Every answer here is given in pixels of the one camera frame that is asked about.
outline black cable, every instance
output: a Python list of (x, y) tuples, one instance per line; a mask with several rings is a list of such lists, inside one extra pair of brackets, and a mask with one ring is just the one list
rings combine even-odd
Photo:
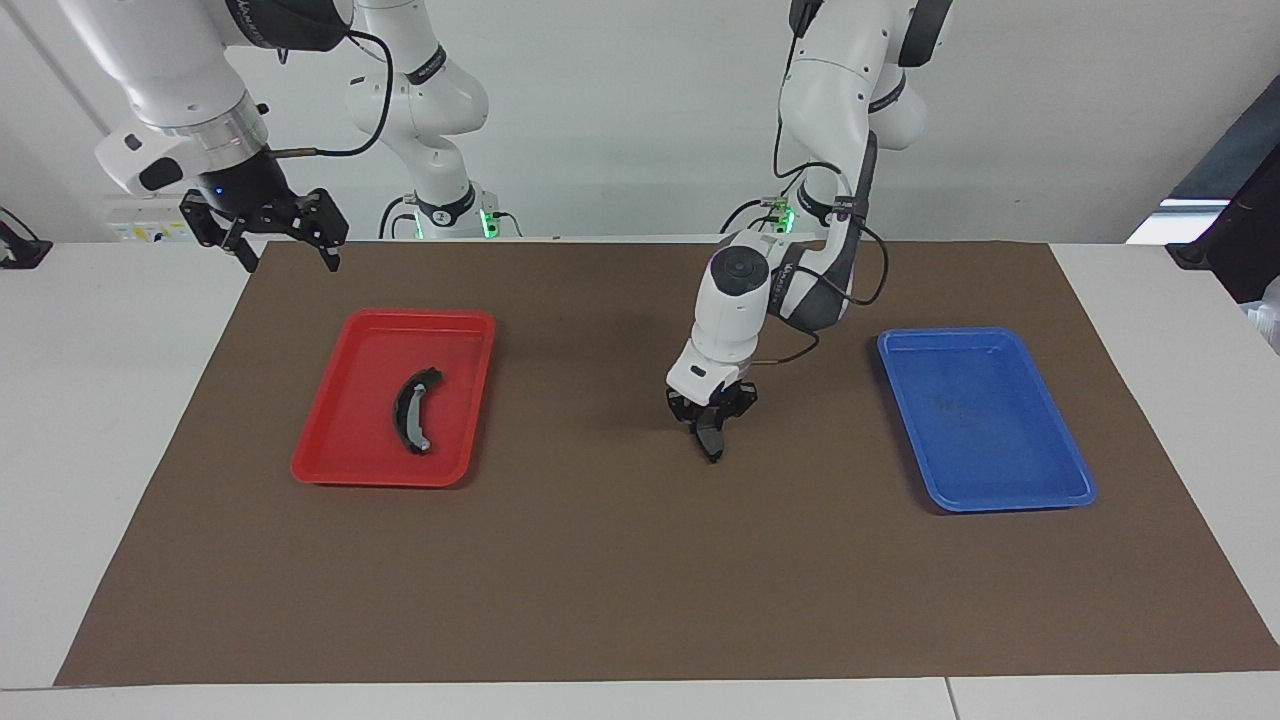
[(378, 223), (378, 240), (383, 240), (384, 237), (387, 237), (387, 222), (392, 219), (392, 210), (394, 210), (396, 206), (398, 206), (402, 202), (404, 202), (403, 195), (401, 195), (396, 200), (392, 200), (390, 205), (388, 205), (387, 209), (383, 210), (383, 219), (381, 222)]
[(516, 234), (520, 237), (525, 237), (525, 231), (520, 229), (520, 220), (511, 213), (494, 213), (493, 217), (498, 218), (499, 220), (502, 218), (511, 218), (511, 223), (516, 225)]
[(401, 220), (413, 220), (416, 223), (417, 222), (417, 215), (411, 215), (408, 213), (404, 213), (403, 215), (396, 215), (396, 219), (392, 220), (392, 237), (390, 237), (392, 240), (397, 240), (396, 238), (396, 223), (398, 223)]
[(723, 225), (721, 225), (721, 233), (728, 232), (728, 227), (733, 224), (733, 220), (736, 220), (737, 217), (741, 215), (742, 213), (745, 213), (748, 209), (750, 209), (750, 208), (760, 208), (760, 206), (762, 206), (762, 202), (760, 202), (759, 197), (756, 197), (755, 200), (748, 200), (746, 202), (739, 205), (737, 210), (733, 210), (733, 214), (730, 215), (727, 220), (724, 220)]
[(396, 65), (394, 63), (392, 63), (392, 49), (390, 46), (387, 45), (385, 41), (383, 41), (381, 37), (378, 37), (376, 35), (370, 35), (367, 32), (361, 32), (358, 29), (348, 29), (347, 37), (348, 38), (358, 37), (361, 40), (367, 40), (370, 42), (374, 42), (379, 47), (381, 47), (383, 55), (387, 56), (387, 95), (383, 99), (383, 114), (381, 117), (378, 118), (378, 127), (374, 128), (374, 135), (370, 135), (369, 138), (364, 142), (364, 145), (361, 145), (360, 147), (353, 147), (351, 150), (321, 150), (319, 147), (291, 147), (288, 150), (273, 150), (271, 151), (273, 158), (314, 158), (314, 156), (355, 158), (356, 155), (361, 155), (369, 151), (369, 149), (371, 149), (374, 145), (378, 145), (378, 141), (381, 140), (383, 129), (387, 128), (387, 117), (390, 115), (392, 111), (392, 94), (394, 91), (394, 85), (396, 85)]
[(865, 307), (868, 305), (872, 305), (877, 300), (879, 300), (881, 293), (884, 292), (884, 286), (888, 283), (888, 245), (884, 242), (884, 238), (882, 238), (879, 234), (876, 233), (876, 231), (870, 229), (869, 227), (867, 227), (864, 224), (860, 224), (860, 223), (856, 227), (858, 227), (858, 229), (860, 229), (860, 231), (865, 232), (867, 234), (872, 236), (872, 240), (874, 240), (876, 245), (878, 245), (879, 249), (881, 249), (881, 256), (884, 259), (884, 265), (881, 268), (881, 281), (879, 281), (879, 284), (876, 287), (876, 292), (873, 292), (870, 297), (868, 297), (867, 300), (861, 300), (861, 299), (854, 297), (852, 295), (849, 295), (847, 292), (845, 292), (844, 290), (841, 290), (840, 286), (837, 286), (836, 283), (831, 282), (831, 279), (828, 279), (827, 275), (823, 275), (822, 273), (819, 273), (817, 270), (812, 270), (812, 269), (805, 268), (804, 265), (799, 265), (799, 264), (795, 265), (795, 268), (797, 270), (800, 270), (801, 273), (805, 273), (805, 274), (809, 274), (809, 275), (813, 275), (813, 277), (818, 278), (819, 282), (822, 282), (828, 288), (831, 288), (832, 292), (836, 292), (842, 299), (847, 300), (851, 305), (858, 305), (860, 307)]
[(31, 236), (32, 241), (40, 242), (40, 236), (36, 234), (36, 231), (31, 229), (31, 225), (28, 225), (27, 223), (22, 222), (22, 218), (19, 218), (18, 215), (14, 215), (12, 210), (9, 210), (8, 208), (5, 208), (4, 205), (0, 205), (0, 213), (4, 213), (5, 215), (9, 215), (10, 218), (13, 218), (13, 222), (18, 223), (18, 225), (22, 229), (27, 231), (27, 234)]
[(379, 63), (383, 63), (383, 64), (387, 63), (385, 58), (379, 58), (376, 53), (374, 53), (369, 47), (365, 47), (364, 45), (361, 45), (360, 41), (356, 40), (355, 37), (352, 37), (352, 36), (348, 35), (347, 36), (347, 41), (351, 42), (352, 45), (355, 45), (356, 47), (360, 47), (360, 51), (364, 53), (365, 55), (369, 55), (370, 58), (378, 60)]
[(796, 360), (799, 360), (799, 359), (804, 357), (805, 355), (809, 355), (810, 352), (813, 352), (814, 350), (817, 350), (818, 348), (818, 343), (822, 342), (822, 338), (818, 337), (818, 333), (815, 333), (813, 331), (800, 329), (800, 328), (796, 328), (794, 325), (787, 325), (787, 327), (791, 328), (791, 329), (794, 329), (794, 331), (799, 331), (799, 332), (809, 336), (809, 345), (804, 350), (801, 350), (800, 352), (796, 352), (794, 355), (787, 355), (786, 357), (780, 357), (777, 360), (755, 360), (755, 361), (751, 363), (753, 365), (786, 365), (787, 363), (795, 363)]

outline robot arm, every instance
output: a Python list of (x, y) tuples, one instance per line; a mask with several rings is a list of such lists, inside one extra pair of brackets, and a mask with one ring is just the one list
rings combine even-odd
[[(180, 181), (200, 188), (182, 210), (202, 245), (252, 270), (246, 232), (279, 232), (315, 246), (330, 270), (347, 222), (324, 190), (293, 193), (266, 145), (265, 106), (224, 55), (228, 45), (329, 50), (349, 29), (342, 0), (59, 0), (99, 64), (120, 83), (134, 118), (97, 158), (134, 195)], [(230, 220), (224, 229), (214, 219)]]
[(755, 387), (742, 380), (765, 315), (813, 336), (849, 309), (879, 149), (873, 115), (900, 101), (878, 124), (895, 146), (919, 135), (923, 102), (906, 92), (901, 68), (932, 56), (948, 8), (950, 0), (794, 0), (792, 29), (803, 40), (783, 78), (778, 113), (805, 152), (827, 168), (822, 172), (837, 170), (824, 213), (831, 229), (820, 250), (741, 231), (712, 256), (692, 332), (667, 374), (672, 411), (690, 424), (712, 461), (723, 452), (724, 420), (755, 398)]
[[(396, 83), (381, 142), (410, 170), (419, 225), (428, 237), (494, 234), (486, 210), (495, 210), (497, 200), (471, 182), (462, 152), (444, 137), (484, 127), (484, 87), (449, 59), (422, 3), (357, 0), (356, 8), (392, 49)], [(347, 109), (361, 129), (374, 131), (381, 105), (378, 83), (352, 81)]]

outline table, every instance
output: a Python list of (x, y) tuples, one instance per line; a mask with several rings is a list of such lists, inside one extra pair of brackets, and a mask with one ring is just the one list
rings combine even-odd
[[(714, 237), (681, 237), (714, 241)], [(660, 242), (663, 238), (609, 238)], [(1055, 256), (1272, 634), (1280, 357), (1162, 249)], [(0, 274), (0, 716), (1274, 717), (1280, 673), (742, 683), (47, 688), (247, 275), (186, 245)]]

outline brown paper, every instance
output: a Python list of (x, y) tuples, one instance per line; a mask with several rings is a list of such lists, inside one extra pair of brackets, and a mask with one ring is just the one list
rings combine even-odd
[[(705, 246), (273, 243), (59, 685), (1190, 673), (1280, 651), (1043, 246), (895, 245), (883, 300), (759, 368), (710, 466), (667, 411)], [(878, 260), (865, 252), (861, 281)], [(472, 471), (323, 488), (289, 459), (343, 320), (499, 323)], [(1004, 325), (1098, 486), (957, 516), (874, 338)], [(805, 338), (771, 320), (760, 356)]]

